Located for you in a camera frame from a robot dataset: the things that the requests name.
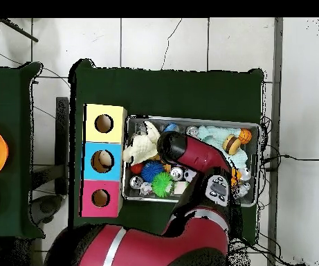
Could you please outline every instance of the wooden block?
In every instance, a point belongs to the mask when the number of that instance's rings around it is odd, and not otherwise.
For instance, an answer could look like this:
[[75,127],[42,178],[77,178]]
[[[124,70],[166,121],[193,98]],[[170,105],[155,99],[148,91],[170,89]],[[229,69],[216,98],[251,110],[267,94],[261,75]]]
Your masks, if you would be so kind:
[[122,143],[127,111],[121,106],[87,104],[87,142]]
[[[99,151],[106,151],[111,155],[112,167],[106,172],[101,170],[99,164]],[[84,179],[103,180],[103,181],[120,181],[122,174],[122,145],[114,143],[85,143],[84,156]]]
[[122,207],[119,181],[84,180],[82,194],[83,218],[116,218]]

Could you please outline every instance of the green table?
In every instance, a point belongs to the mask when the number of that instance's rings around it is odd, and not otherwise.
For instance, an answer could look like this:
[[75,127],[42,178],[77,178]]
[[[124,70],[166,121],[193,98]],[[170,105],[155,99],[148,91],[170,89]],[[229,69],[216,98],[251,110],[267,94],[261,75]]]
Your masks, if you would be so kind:
[[31,82],[41,63],[27,63],[17,69],[0,67],[0,134],[9,155],[0,172],[0,236],[43,238],[42,230],[29,220],[31,194],[30,138]]
[[[259,123],[263,77],[260,69],[248,73],[144,71],[97,69],[90,60],[76,62],[69,74],[71,120],[74,120],[70,125],[69,171],[71,181],[75,179],[74,186],[69,188],[70,195],[74,195],[70,223],[122,224],[161,233],[174,207],[170,203],[127,200],[117,218],[78,216],[84,103],[123,106],[128,114]],[[243,208],[243,218],[243,236],[253,244],[256,206]]]

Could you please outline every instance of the metal tray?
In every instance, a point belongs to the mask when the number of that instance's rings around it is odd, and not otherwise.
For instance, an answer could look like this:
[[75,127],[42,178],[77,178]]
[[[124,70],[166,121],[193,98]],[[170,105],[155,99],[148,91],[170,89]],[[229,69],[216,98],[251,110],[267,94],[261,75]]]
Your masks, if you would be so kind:
[[[249,184],[251,189],[248,194],[240,198],[239,201],[243,207],[251,207],[256,204],[257,196],[259,193],[259,160],[260,160],[260,146],[262,140],[262,129],[256,123],[236,123],[230,121],[207,121],[190,118],[172,118],[172,117],[160,117],[160,116],[137,116],[131,115],[127,117],[125,123],[125,129],[127,135],[125,137],[125,147],[128,146],[131,136],[135,132],[136,123],[143,121],[150,121],[156,126],[158,131],[161,133],[163,128],[169,123],[176,123],[179,126],[179,131],[185,133],[188,126],[215,126],[215,127],[233,127],[233,128],[246,128],[251,131],[252,139],[246,145],[241,145],[241,148],[248,155],[246,166],[251,171],[251,179]],[[166,198],[160,198],[154,193],[147,196],[140,196],[139,190],[134,190],[129,185],[131,179],[131,171],[129,170],[129,164],[123,165],[123,177],[122,177],[122,196],[127,200],[136,201],[153,201],[153,202],[178,202],[181,195],[172,195]]]

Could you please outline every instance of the shape sorter box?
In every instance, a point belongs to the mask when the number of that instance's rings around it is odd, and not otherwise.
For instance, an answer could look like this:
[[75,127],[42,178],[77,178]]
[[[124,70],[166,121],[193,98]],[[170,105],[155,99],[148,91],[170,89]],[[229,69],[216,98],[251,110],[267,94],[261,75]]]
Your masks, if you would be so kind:
[[[84,104],[80,217],[116,218],[122,207],[122,151],[127,111],[120,106]],[[106,126],[100,121],[107,121]],[[101,164],[101,154],[111,165]],[[98,205],[94,195],[106,195]]]

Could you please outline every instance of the green spiky ball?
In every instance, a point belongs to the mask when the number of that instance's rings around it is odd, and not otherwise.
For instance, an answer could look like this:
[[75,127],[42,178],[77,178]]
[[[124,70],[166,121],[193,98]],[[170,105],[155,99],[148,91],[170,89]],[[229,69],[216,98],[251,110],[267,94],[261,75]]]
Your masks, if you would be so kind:
[[[167,191],[167,187],[171,185],[170,191]],[[165,198],[170,195],[170,193],[174,190],[174,184],[172,181],[172,177],[166,173],[161,172],[158,173],[152,182],[153,192],[160,198]]]

